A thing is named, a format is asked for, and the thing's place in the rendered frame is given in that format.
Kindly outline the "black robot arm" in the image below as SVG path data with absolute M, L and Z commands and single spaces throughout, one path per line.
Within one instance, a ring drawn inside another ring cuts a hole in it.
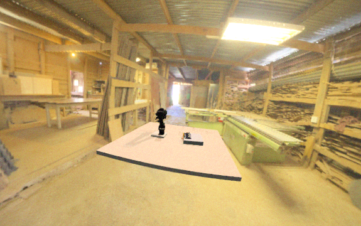
M 165 124 L 163 122 L 163 119 L 166 118 L 167 115 L 167 110 L 164 110 L 163 108 L 159 108 L 156 112 L 157 116 L 159 117 L 159 126 L 158 126 L 158 131 L 159 134 L 158 135 L 164 135 L 164 130 L 165 130 Z

